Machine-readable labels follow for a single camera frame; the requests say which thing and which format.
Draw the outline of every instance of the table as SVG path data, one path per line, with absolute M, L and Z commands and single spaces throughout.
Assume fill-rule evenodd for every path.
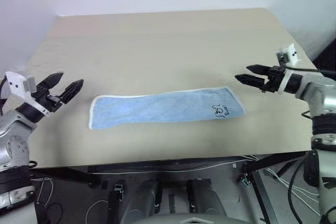
M 247 65 L 277 65 L 276 51 L 294 42 L 264 9 L 59 17 L 32 56 L 36 82 L 64 71 L 53 94 L 83 78 L 82 91 L 38 123 L 30 156 L 39 167 L 95 165 L 310 149 L 305 102 L 261 93 L 234 75 Z M 92 99 L 229 86 L 247 110 L 230 120 L 123 124 L 88 128 Z

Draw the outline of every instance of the floor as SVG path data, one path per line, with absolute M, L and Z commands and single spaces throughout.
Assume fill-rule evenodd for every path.
M 188 169 L 191 167 L 211 166 L 220 162 L 185 164 L 165 167 L 165 169 Z M 243 187 L 237 183 L 240 175 L 240 164 L 234 167 L 232 164 L 221 165 L 214 168 L 203 169 L 194 172 L 184 173 L 149 173 L 149 174 L 127 174 L 127 175 L 103 175 L 103 180 L 108 180 L 109 185 L 113 186 L 117 181 L 123 179 L 126 183 L 126 194 L 124 203 L 121 206 L 121 212 L 126 205 L 129 197 L 136 187 L 147 179 L 158 178 L 164 181 L 189 180 L 194 178 L 210 179 L 213 188 L 219 195 L 227 215 L 232 218 L 248 221 L 250 223 L 264 223 L 257 198 L 252 186 Z M 272 167 L 277 171 L 281 165 Z M 85 167 L 76 167 L 77 169 L 86 169 Z M 290 181 L 293 168 L 283 175 L 283 179 Z M 287 189 L 274 180 L 267 172 L 260 172 L 264 181 L 267 193 L 273 205 L 274 211 L 279 223 L 297 223 L 287 202 Z M 317 193 L 315 188 L 308 186 L 302 178 L 302 171 L 299 171 L 295 180 L 295 185 L 302 187 L 310 192 Z M 41 202 L 46 202 L 50 193 L 50 183 L 45 181 L 41 193 Z M 89 207 L 98 200 L 108 198 L 109 189 L 91 189 L 85 184 L 77 184 L 54 179 L 54 193 L 51 197 L 50 204 L 58 202 L 62 205 L 64 213 L 59 224 L 62 223 L 85 223 L 86 212 Z M 174 194 L 176 213 L 188 212 L 188 201 L 185 188 L 169 188 L 163 190 L 163 201 L 159 214 L 169 214 L 168 195 Z M 318 204 L 302 196 L 308 204 L 318 211 Z M 293 204 L 296 208 L 303 223 L 318 223 L 319 217 L 308 209 L 295 196 Z M 90 223 L 107 223 L 107 204 L 100 202 L 96 204 L 88 214 L 88 224 Z M 59 207 L 54 205 L 49 210 L 51 224 L 57 223 L 60 216 Z

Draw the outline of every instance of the light blue towel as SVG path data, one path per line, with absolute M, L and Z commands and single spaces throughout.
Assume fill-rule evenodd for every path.
M 154 95 L 100 95 L 90 109 L 90 129 L 122 123 L 192 122 L 227 119 L 245 114 L 230 88 L 176 91 Z

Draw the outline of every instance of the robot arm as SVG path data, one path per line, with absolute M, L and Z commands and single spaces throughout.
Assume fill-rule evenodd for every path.
M 300 75 L 288 70 L 288 55 L 278 53 L 280 66 L 248 66 L 268 81 L 250 74 L 236 79 L 262 92 L 287 92 L 308 103 L 312 119 L 311 148 L 304 160 L 304 179 L 318 189 L 322 223 L 336 222 L 336 82 L 321 74 Z
M 0 117 L 0 218 L 13 209 L 34 202 L 35 190 L 29 172 L 28 138 L 43 117 L 67 104 L 82 88 L 83 80 L 70 84 L 61 95 L 53 96 L 49 89 L 63 73 L 54 73 L 35 86 L 34 78 L 6 72 L 11 92 L 25 102 L 16 110 Z

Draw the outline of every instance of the table surface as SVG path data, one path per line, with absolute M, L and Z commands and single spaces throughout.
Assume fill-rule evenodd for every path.
M 36 82 L 64 71 L 60 94 L 83 78 L 81 92 L 38 123 L 30 156 L 39 167 L 305 151 L 308 110 L 293 95 L 261 93 L 234 75 L 247 65 L 277 65 L 276 51 L 294 42 L 300 67 L 313 68 L 302 48 L 264 9 L 59 17 L 28 64 Z M 144 95 L 229 86 L 246 115 L 229 120 L 134 123 L 88 128 L 101 94 Z

